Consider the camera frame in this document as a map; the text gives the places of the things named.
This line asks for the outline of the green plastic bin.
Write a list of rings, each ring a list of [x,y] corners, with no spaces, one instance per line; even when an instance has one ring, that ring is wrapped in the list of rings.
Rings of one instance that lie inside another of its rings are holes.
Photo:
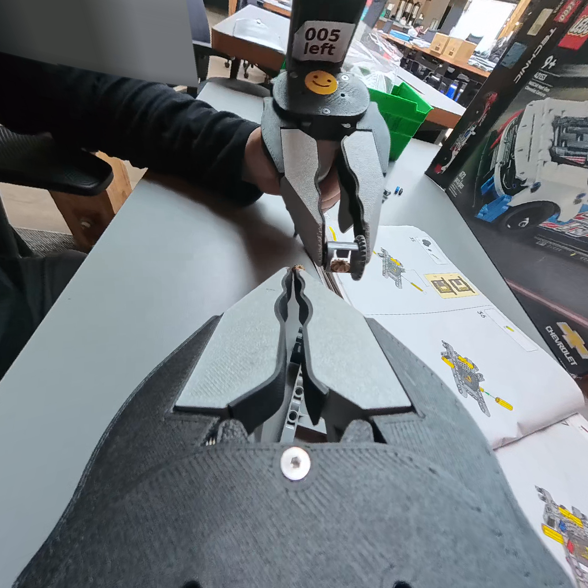
[[[389,131],[389,160],[396,161],[433,107],[405,82],[393,86],[391,93],[372,88],[368,92]]]

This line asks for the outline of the clear plastic sheet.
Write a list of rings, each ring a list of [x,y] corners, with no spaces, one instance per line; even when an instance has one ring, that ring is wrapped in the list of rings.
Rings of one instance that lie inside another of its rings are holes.
[[[235,38],[249,41],[260,47],[271,48],[281,54],[286,53],[286,41],[282,39],[279,31],[266,25],[260,19],[237,19],[232,33]]]

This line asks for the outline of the person's left hand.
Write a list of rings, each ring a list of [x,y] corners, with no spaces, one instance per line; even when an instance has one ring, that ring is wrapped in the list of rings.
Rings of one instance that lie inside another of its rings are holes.
[[[326,212],[341,198],[341,188],[334,168],[337,146],[334,142],[319,141],[318,153],[320,208],[322,212]],[[247,139],[242,162],[242,180],[255,185],[263,194],[281,194],[280,176],[266,152],[261,128],[256,128]]]

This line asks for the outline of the lego instruction booklet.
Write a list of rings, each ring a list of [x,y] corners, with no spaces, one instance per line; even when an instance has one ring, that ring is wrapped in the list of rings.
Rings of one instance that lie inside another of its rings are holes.
[[[412,407],[349,397],[335,408],[337,442],[309,449],[301,481],[283,482],[288,545],[301,548],[293,586],[572,587],[572,572],[539,538],[494,449],[579,411],[581,394],[547,353],[481,293],[437,300],[433,279],[463,294],[471,283],[414,227],[388,227],[382,277],[352,311],[375,346],[343,335],[361,392],[400,383]]]

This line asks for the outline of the grey lego frame assembly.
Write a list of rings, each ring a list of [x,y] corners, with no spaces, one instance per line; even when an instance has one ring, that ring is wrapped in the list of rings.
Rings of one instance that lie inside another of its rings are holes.
[[[318,424],[313,424],[306,407],[302,370],[303,359],[303,329],[299,327],[290,355],[289,367],[296,368],[296,376],[292,382],[286,385],[286,413],[280,437],[282,444],[327,442],[327,430],[324,420],[320,418]]]

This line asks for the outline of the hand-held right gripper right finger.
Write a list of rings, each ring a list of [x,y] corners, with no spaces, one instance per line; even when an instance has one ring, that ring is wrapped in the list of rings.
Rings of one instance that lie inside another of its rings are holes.
[[[412,402],[362,313],[301,269],[294,293],[302,328],[304,398],[313,424],[340,439],[354,420],[412,413]]]

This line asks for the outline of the clear plastic bag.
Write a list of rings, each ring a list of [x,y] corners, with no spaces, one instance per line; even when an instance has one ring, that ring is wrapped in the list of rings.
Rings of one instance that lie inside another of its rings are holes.
[[[392,93],[401,69],[401,52],[379,30],[360,21],[343,62],[343,72],[354,74],[370,89]]]

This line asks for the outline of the lego set cardboard box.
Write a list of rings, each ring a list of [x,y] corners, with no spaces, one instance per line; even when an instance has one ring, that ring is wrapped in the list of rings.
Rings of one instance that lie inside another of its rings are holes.
[[[587,380],[587,1],[529,3],[426,175]]]

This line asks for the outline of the dark high-back office chair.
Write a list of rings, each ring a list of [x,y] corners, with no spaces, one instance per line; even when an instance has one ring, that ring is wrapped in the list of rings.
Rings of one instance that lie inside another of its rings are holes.
[[[187,10],[199,82],[205,81],[208,77],[210,56],[224,58],[226,65],[231,70],[230,78],[236,78],[239,72],[240,60],[212,47],[209,21],[204,2],[187,1]]]

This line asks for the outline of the large cardboard box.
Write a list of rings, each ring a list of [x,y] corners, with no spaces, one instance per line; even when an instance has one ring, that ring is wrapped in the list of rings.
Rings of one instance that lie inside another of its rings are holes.
[[[449,37],[442,53],[442,57],[451,63],[464,65],[468,63],[476,47],[477,43]]]

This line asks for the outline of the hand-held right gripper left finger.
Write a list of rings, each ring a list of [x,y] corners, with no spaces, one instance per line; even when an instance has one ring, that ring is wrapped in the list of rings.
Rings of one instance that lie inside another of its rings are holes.
[[[281,407],[292,271],[282,268],[215,322],[174,404],[176,412],[239,421],[253,433]]]

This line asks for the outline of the grey lego differential housing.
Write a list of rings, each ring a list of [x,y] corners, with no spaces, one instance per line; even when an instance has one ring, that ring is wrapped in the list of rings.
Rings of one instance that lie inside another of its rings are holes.
[[[366,238],[361,234],[357,235],[352,242],[327,241],[323,248],[323,254],[322,269],[327,273],[332,273],[330,272],[331,260],[349,258],[351,268],[347,274],[354,281],[361,280],[369,261],[368,244]]]

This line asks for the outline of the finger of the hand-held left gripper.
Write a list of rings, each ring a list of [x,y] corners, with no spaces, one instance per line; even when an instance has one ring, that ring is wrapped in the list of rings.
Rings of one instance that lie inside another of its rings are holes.
[[[325,219],[320,210],[317,143],[300,129],[281,129],[281,145],[284,203],[309,257],[322,267]]]
[[[357,250],[351,252],[350,274],[352,279],[359,280],[378,234],[385,187],[385,173],[373,133],[354,132],[344,137],[336,170],[341,188],[337,221],[342,232],[353,229]]]

